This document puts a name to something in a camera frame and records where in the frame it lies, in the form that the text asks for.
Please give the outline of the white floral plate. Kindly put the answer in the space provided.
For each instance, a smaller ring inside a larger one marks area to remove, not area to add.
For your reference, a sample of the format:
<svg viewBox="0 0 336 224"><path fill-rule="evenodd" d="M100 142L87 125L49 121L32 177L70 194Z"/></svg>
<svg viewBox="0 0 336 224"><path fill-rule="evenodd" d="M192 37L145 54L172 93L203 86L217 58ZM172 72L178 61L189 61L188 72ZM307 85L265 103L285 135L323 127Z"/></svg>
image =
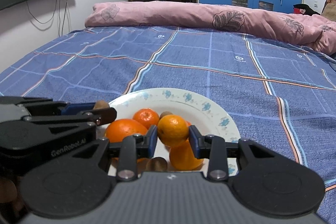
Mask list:
<svg viewBox="0 0 336 224"><path fill-rule="evenodd" d="M195 92L176 88L144 89L120 96L110 101L109 106L117 111L118 119L130 119L143 108L158 114L169 111L195 125L202 135L217 135L231 143L240 139L238 128L228 112Z"/></svg>

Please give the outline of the blue plaid bed sheet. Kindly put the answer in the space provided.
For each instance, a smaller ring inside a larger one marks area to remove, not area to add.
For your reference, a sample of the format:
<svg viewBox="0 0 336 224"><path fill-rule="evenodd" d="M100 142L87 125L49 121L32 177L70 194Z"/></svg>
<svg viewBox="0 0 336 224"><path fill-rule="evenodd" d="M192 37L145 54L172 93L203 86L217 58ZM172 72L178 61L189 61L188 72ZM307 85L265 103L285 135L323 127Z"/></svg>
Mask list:
<svg viewBox="0 0 336 224"><path fill-rule="evenodd" d="M240 135L315 170L335 223L335 63L303 46L179 27L96 27L57 38L1 72L3 96L112 101L179 88L219 104Z"/></svg>

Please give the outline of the large orange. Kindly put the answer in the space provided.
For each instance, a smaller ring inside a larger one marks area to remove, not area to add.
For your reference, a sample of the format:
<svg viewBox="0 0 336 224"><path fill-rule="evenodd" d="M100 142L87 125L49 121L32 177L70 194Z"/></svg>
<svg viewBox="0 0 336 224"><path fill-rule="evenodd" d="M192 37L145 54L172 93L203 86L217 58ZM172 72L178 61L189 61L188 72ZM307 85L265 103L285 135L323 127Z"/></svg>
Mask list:
<svg viewBox="0 0 336 224"><path fill-rule="evenodd" d="M127 136L134 134L146 135L147 128L133 119L118 119L113 121L105 130L105 137L111 143L122 142Z"/></svg>

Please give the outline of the mandarin small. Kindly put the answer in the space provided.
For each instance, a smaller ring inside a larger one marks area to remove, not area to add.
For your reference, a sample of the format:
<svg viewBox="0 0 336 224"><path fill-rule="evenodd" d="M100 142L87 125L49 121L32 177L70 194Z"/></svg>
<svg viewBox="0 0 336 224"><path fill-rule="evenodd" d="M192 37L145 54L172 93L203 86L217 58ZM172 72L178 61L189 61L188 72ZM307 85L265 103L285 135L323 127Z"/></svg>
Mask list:
<svg viewBox="0 0 336 224"><path fill-rule="evenodd" d="M187 122L179 115L165 115L158 122L157 134L167 147L182 145L189 137Z"/></svg>

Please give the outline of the brown longan back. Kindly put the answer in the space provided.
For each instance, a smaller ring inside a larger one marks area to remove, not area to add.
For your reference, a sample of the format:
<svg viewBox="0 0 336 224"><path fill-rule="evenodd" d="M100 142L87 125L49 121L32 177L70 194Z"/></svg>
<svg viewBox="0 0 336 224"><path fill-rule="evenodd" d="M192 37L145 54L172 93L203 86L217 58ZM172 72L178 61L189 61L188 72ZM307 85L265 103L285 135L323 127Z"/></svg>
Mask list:
<svg viewBox="0 0 336 224"><path fill-rule="evenodd" d="M0 203L12 202L17 198L17 187L11 180L0 180Z"/></svg>

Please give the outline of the pink folded duvet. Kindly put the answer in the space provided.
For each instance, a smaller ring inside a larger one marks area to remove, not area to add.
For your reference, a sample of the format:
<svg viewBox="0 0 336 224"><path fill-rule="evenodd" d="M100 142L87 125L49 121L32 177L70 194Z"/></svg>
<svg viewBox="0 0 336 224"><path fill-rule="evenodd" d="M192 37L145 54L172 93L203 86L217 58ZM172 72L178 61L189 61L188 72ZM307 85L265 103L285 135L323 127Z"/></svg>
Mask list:
<svg viewBox="0 0 336 224"><path fill-rule="evenodd" d="M167 1L96 3L85 27L111 26L212 28L307 46L329 56L335 54L335 22L320 15Z"/></svg>

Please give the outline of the red black bag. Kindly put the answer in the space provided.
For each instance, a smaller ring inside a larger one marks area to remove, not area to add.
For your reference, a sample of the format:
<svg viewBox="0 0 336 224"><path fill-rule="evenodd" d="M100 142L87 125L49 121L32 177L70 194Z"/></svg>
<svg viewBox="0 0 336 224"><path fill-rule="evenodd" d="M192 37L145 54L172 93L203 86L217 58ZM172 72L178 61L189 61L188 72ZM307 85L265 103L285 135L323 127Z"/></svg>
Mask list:
<svg viewBox="0 0 336 224"><path fill-rule="evenodd" d="M302 14L302 15L308 15L308 16L320 15L320 13L314 11L308 5L302 4L302 3L294 5L293 12L295 14Z"/></svg>

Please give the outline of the brown pillow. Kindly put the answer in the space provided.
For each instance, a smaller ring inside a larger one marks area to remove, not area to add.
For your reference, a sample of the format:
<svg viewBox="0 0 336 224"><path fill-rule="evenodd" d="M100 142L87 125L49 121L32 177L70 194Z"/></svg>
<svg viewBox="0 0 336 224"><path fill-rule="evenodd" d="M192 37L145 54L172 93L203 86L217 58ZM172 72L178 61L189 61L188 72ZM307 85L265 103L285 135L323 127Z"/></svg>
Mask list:
<svg viewBox="0 0 336 224"><path fill-rule="evenodd" d="M324 18L335 22L336 21L336 3L328 3L321 13Z"/></svg>

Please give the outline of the brown longan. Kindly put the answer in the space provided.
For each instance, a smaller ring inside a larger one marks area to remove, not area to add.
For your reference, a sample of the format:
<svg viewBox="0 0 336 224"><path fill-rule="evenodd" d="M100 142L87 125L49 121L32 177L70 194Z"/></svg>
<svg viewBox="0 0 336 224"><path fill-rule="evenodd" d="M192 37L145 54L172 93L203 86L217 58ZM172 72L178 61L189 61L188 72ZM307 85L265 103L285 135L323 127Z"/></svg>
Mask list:
<svg viewBox="0 0 336 224"><path fill-rule="evenodd" d="M0 203L12 202L17 198L17 187L11 180L0 180Z"/></svg>
<svg viewBox="0 0 336 224"><path fill-rule="evenodd" d="M109 104L108 102L104 101L104 100L98 100L94 107L93 110L98 110L98 109L106 109L109 108Z"/></svg>
<svg viewBox="0 0 336 224"><path fill-rule="evenodd" d="M163 157L154 157L146 163L146 171L150 172L166 172L168 163Z"/></svg>

